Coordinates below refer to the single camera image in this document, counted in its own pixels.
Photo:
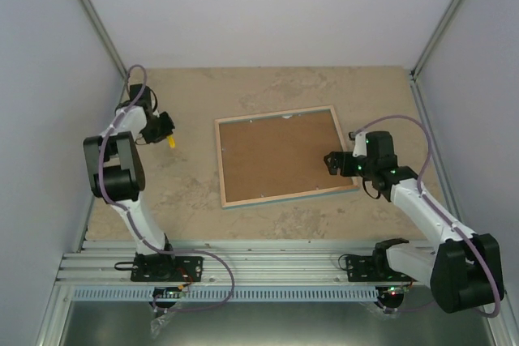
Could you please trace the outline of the yellow handled screwdriver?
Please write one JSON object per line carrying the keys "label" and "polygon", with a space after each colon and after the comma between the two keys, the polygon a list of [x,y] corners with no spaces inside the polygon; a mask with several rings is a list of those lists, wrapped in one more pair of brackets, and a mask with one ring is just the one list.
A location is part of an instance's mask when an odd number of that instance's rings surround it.
{"label": "yellow handled screwdriver", "polygon": [[172,135],[169,135],[167,137],[167,140],[168,140],[169,147],[172,148],[172,149],[175,149],[176,148],[176,142],[175,142],[174,137]]}

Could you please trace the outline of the teal wooden picture frame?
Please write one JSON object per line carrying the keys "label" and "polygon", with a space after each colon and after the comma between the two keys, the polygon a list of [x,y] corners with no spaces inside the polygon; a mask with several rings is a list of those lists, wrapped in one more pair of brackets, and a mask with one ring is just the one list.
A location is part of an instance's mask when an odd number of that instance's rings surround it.
{"label": "teal wooden picture frame", "polygon": [[355,178],[332,176],[329,152],[345,152],[331,105],[214,122],[221,206],[236,208],[358,190]]}

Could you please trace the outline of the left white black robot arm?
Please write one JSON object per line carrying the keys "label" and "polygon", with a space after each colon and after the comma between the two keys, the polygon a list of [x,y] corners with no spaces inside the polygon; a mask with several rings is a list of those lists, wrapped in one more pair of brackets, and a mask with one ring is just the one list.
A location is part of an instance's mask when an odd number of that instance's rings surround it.
{"label": "left white black robot arm", "polygon": [[135,240],[136,253],[155,254],[150,272],[159,280],[170,280],[177,273],[178,262],[159,253],[168,249],[169,242],[144,203],[146,179],[137,146],[140,141],[165,140],[174,147],[175,126],[167,112],[158,110],[157,96],[150,87],[133,84],[129,93],[129,99],[116,108],[114,122],[83,141],[88,181],[93,195],[122,217]]}

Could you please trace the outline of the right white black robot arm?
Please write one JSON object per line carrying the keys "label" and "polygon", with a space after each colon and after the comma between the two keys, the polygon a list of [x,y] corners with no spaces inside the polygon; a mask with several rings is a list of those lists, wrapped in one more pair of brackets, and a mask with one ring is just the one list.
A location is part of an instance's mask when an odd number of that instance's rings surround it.
{"label": "right white black robot arm", "polygon": [[430,195],[412,168],[399,165],[389,132],[358,132],[352,152],[330,152],[324,163],[332,175],[371,183],[376,198],[403,211],[432,246],[425,252],[404,238],[393,238],[376,243],[369,256],[347,254],[349,281],[384,282],[403,276],[427,286],[446,313],[489,304],[500,309],[504,282],[497,240],[457,220]]}

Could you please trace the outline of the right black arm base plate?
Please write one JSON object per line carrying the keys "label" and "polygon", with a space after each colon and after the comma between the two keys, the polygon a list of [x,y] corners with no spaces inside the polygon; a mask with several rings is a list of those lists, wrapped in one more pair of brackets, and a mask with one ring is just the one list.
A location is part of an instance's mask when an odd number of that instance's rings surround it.
{"label": "right black arm base plate", "polygon": [[346,254],[338,259],[338,265],[346,272],[349,282],[409,283],[413,280],[411,277],[391,269],[378,270],[371,256]]}

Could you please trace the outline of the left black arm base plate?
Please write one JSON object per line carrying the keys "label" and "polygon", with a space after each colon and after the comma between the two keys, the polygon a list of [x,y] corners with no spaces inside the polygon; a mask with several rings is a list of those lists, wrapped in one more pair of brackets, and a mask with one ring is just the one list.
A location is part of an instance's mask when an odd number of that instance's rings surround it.
{"label": "left black arm base plate", "polygon": [[137,254],[131,269],[132,282],[200,282],[204,259],[200,256]]}

